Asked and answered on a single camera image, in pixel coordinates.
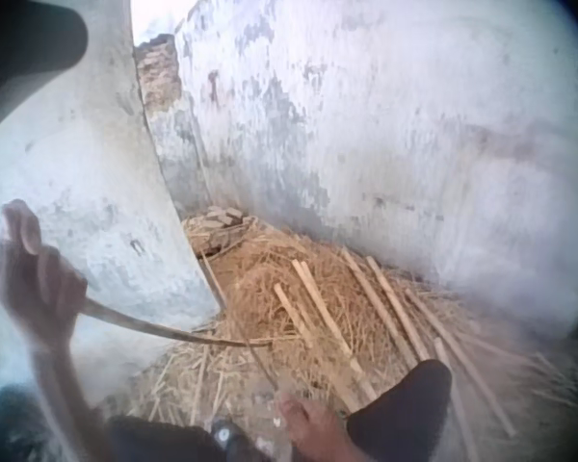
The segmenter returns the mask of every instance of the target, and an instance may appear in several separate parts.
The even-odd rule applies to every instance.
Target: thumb
[[[282,414],[287,432],[292,440],[300,440],[307,432],[308,415],[302,403],[294,396],[281,393],[278,397],[278,411]]]

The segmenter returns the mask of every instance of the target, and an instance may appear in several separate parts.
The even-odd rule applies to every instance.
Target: hand
[[[340,420],[324,404],[280,394],[278,411],[289,438],[313,462],[366,461]]]
[[[32,351],[67,349],[88,282],[42,244],[39,219],[24,201],[5,205],[2,220],[0,302]]]

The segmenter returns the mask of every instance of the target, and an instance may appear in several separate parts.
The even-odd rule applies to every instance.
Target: person
[[[104,424],[84,400],[69,349],[86,279],[42,242],[39,220],[25,202],[4,206],[2,221],[0,302],[25,339],[40,407],[69,460],[269,460],[229,421],[216,422],[212,434],[123,416]],[[445,422],[451,380],[443,364],[424,361],[346,426],[317,401],[279,394],[276,403],[294,460],[426,461]]]

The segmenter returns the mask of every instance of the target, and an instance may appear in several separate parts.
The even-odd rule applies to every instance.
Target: knee
[[[418,364],[414,371],[425,375],[429,381],[440,384],[444,388],[450,388],[452,385],[452,372],[450,368],[437,359],[428,359]]]

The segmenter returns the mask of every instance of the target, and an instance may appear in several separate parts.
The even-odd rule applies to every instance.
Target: ground
[[[377,394],[398,383],[414,364],[416,359],[407,359],[392,342],[339,247],[275,230],[255,218],[240,218],[237,224],[213,230],[207,225],[209,219],[205,218],[185,223],[197,255],[210,259],[216,276],[210,279],[211,285],[214,287],[214,279],[218,279],[226,297],[225,311],[207,326],[206,334],[236,340],[245,334],[256,343],[271,342],[256,351],[281,388],[323,400],[341,418],[348,414],[349,406],[337,393],[334,380],[349,385],[362,405],[368,402],[356,386],[338,339],[330,334],[304,289],[293,260],[309,266],[316,289]],[[364,259],[358,255],[353,258],[393,314]],[[506,434],[484,394],[448,348],[480,460],[567,460],[578,442],[575,362],[569,347],[541,342],[513,321],[472,310],[456,295],[411,274],[398,269],[383,272],[429,354],[434,357],[433,339],[439,333],[405,297],[406,289],[413,291],[460,342],[517,430],[513,438]],[[304,325],[315,337],[314,349],[292,323],[276,296],[275,284],[306,316]],[[396,316],[394,321],[404,335]],[[204,427],[209,427],[214,416],[229,416],[274,457],[287,456],[287,441],[274,408],[274,390],[246,348],[176,345],[102,407],[106,415],[129,414]],[[458,428],[450,408],[435,460],[466,459]]]

